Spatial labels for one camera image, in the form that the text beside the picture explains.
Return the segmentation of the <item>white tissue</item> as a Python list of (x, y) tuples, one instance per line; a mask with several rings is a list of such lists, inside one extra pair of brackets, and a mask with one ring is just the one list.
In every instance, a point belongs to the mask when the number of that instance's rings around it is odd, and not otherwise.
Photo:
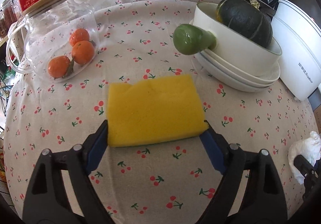
[(294, 166), (294, 159), (302, 155), (312, 166), (320, 160), (320, 136), (317, 132), (310, 132), (307, 139), (294, 142), (288, 150), (288, 163), (294, 178), (300, 185), (304, 183), (304, 176)]

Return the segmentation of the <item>yellow sponge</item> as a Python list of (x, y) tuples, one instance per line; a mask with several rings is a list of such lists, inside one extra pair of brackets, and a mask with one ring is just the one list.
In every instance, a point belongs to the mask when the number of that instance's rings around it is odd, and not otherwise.
[(112, 83), (107, 102), (108, 145), (130, 147), (195, 137), (208, 129), (190, 75)]

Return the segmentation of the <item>lower white plate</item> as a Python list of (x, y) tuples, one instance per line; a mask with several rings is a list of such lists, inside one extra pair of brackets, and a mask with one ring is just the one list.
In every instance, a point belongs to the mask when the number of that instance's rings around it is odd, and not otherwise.
[(218, 68), (215, 68), (214, 66), (210, 65), (208, 61), (205, 61), (203, 58), (195, 58), (200, 65), (209, 73), (211, 74), (214, 78), (217, 80), (221, 81), (222, 83), (228, 85), (229, 87), (247, 92), (247, 93), (257, 93), (263, 90), (267, 90), (269, 87), (266, 88), (256, 88), (251, 85), (247, 85), (243, 82), (239, 82), (236, 79), (233, 79), (232, 77), (228, 76), (224, 72), (220, 71)]

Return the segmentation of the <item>white plate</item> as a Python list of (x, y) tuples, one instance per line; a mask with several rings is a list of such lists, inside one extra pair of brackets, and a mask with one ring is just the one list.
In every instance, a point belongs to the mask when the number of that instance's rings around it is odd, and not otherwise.
[(269, 87), (266, 88), (256, 88), (251, 85), (247, 85), (243, 82), (239, 82), (236, 79), (233, 79), (232, 77), (228, 76), (224, 72), (220, 71), (218, 68), (215, 68), (214, 66), (210, 65), (208, 61), (205, 61), (203, 58), (195, 58), (200, 65), (209, 73), (211, 74), (214, 78), (217, 80), (221, 81), (222, 83), (228, 85), (229, 87), (247, 92), (247, 93), (257, 93), (263, 90), (267, 90)]
[(272, 67), (262, 76), (253, 76), (247, 72), (244, 72), (240, 68), (230, 64), (215, 53), (208, 54), (206, 51), (202, 51), (194, 55), (194, 57), (203, 58), (208, 61), (210, 65), (218, 68), (228, 76), (236, 79), (239, 82), (243, 82), (247, 85), (251, 85), (256, 88), (266, 88), (274, 84), (280, 77), (280, 66), (278, 62), (272, 65)]

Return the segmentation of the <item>white electric cooking pot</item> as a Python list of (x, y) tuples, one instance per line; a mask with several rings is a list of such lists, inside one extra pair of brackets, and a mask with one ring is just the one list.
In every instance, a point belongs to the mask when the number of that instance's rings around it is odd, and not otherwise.
[(320, 27), (288, 0), (278, 0), (271, 26), (282, 49), (280, 78), (298, 100), (304, 101), (320, 85)]

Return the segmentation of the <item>orange tangerine front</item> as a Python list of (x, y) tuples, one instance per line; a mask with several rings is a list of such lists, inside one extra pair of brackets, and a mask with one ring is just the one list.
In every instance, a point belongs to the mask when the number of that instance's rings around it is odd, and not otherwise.
[(55, 57), (48, 63), (48, 73), (54, 79), (62, 78), (67, 74), (71, 60), (64, 55)]

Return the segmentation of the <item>orange tangerine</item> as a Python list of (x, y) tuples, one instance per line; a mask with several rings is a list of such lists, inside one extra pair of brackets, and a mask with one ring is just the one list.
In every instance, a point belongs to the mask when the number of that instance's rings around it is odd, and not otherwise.
[(69, 43), (73, 47), (76, 43), (80, 41), (89, 41), (90, 35), (88, 31), (84, 28), (76, 29), (69, 38)]
[(48, 73), (54, 79), (62, 78), (67, 74), (71, 60), (64, 55), (55, 57), (48, 63)]
[(85, 65), (93, 59), (95, 48), (89, 41), (80, 41), (72, 47), (71, 55), (75, 63)]

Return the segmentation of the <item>upper white plate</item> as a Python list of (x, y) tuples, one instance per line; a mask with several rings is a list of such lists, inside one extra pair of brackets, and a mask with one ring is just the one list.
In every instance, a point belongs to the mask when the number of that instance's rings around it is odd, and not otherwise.
[(278, 62), (272, 65), (272, 67), (262, 76), (253, 76), (247, 72), (244, 72), (240, 68), (230, 64), (215, 53), (208, 54), (206, 51), (202, 51), (194, 55), (194, 57), (203, 58), (208, 61), (210, 65), (218, 68), (228, 76), (236, 79), (239, 82), (243, 82), (247, 85), (251, 85), (256, 88), (266, 88), (274, 84), (280, 77), (280, 66)]

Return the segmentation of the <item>orange tangerine middle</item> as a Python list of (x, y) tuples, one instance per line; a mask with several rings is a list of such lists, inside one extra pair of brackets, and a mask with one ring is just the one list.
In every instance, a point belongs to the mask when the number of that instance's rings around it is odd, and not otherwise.
[(71, 55), (75, 63), (85, 65), (93, 59), (95, 48), (89, 41), (80, 41), (72, 47)]

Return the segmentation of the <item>dark green kabocha squash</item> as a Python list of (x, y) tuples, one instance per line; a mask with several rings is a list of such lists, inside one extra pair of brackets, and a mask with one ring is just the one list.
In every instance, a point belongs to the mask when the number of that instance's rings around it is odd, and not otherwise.
[(265, 15), (246, 0), (222, 0), (216, 7), (216, 20), (252, 42), (267, 48), (272, 26)]

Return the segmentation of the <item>glass jar with wooden lid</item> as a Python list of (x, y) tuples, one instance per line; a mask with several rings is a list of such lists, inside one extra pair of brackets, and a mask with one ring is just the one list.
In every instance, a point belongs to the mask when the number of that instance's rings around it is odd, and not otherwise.
[[(82, 72), (97, 55), (100, 45), (98, 23), (95, 10), (99, 0), (40, 0), (23, 12), (22, 20), (9, 33), (7, 43), (22, 29), (27, 34), (23, 39), (21, 54), (15, 54), (17, 61), (11, 59), (14, 51), (6, 47), (6, 63), (20, 74), (34, 73), (43, 80), (62, 82)], [(90, 35), (89, 42), (95, 48), (93, 59), (79, 65), (72, 58), (70, 35), (79, 28), (84, 28)], [(47, 67), (51, 59), (67, 56), (71, 64), (67, 74), (54, 79)]]

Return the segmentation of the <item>orange tangerine back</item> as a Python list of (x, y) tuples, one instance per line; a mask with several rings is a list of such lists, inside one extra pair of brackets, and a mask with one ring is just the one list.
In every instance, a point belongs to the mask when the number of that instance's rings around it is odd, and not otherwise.
[(69, 38), (69, 43), (73, 47), (76, 43), (80, 41), (89, 41), (90, 35), (88, 31), (84, 28), (76, 29)]

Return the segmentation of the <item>clear jar dried red fruit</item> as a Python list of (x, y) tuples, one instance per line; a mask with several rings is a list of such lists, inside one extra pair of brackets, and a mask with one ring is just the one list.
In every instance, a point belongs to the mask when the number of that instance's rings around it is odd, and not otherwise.
[(17, 21), (12, 0), (4, 0), (1, 3), (1, 38), (4, 38), (10, 26)]

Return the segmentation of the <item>cherry print tablecloth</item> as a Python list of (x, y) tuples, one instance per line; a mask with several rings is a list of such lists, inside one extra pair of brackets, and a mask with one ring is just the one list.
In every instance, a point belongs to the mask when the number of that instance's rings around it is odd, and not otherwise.
[[(197, 60), (179, 54), (173, 32), (194, 16), (198, 2), (221, 0), (102, 0), (95, 18), (100, 47), (78, 75), (52, 83), (30, 73), (13, 86), (4, 132), (4, 166), (9, 192), (22, 214), (31, 173), (43, 149), (65, 151), (81, 144), (109, 117), (114, 106), (130, 131), (156, 131), (182, 121), (187, 106), (151, 111), (145, 96), (109, 98), (113, 86), (129, 89), (163, 77), (193, 78), (197, 106), (229, 143), (243, 150), (267, 149), (275, 163), (288, 215), (303, 202), (288, 165), (288, 149), (317, 129), (308, 101), (297, 102), (277, 81), (259, 93), (243, 93), (218, 81)], [(195, 223), (221, 174), (198, 137), (137, 147), (108, 148), (90, 182), (117, 223)]]

